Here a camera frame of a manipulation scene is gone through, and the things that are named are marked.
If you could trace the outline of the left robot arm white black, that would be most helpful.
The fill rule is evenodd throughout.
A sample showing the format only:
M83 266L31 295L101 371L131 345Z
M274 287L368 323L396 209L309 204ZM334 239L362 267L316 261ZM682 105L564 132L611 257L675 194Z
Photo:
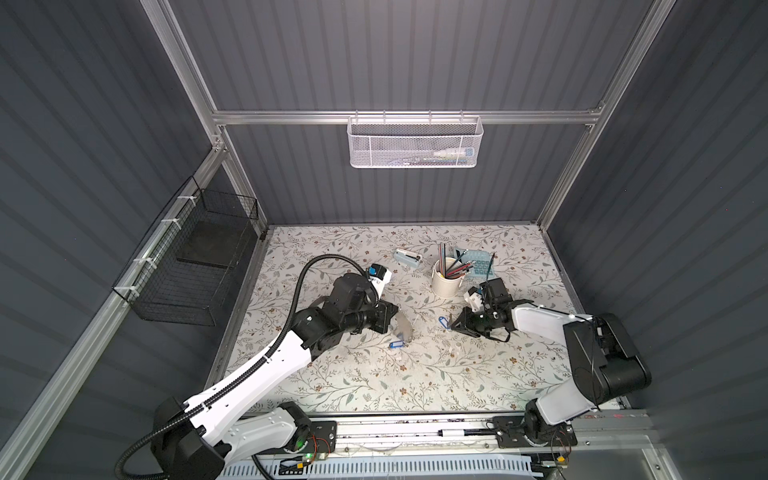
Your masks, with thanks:
M234 373L155 412L150 450L162 479L215 479L231 464L272 450L305 448L312 422L293 401L258 417L245 413L283 380L335 348L346 334L386 335L399 311L381 299L385 279L346 273L331 293L289 317L287 329Z

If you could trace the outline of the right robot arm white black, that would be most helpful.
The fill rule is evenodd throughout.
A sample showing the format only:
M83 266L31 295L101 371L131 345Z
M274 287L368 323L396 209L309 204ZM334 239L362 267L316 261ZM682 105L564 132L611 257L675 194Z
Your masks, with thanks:
M561 345L568 354L571 378L529 401L519 424L497 428L502 435L521 435L532 446L557 440L571 445L572 420L652 382L639 350L613 314L571 314L515 300L499 278L471 288L465 301L467 306L447 329L497 343L525 333Z

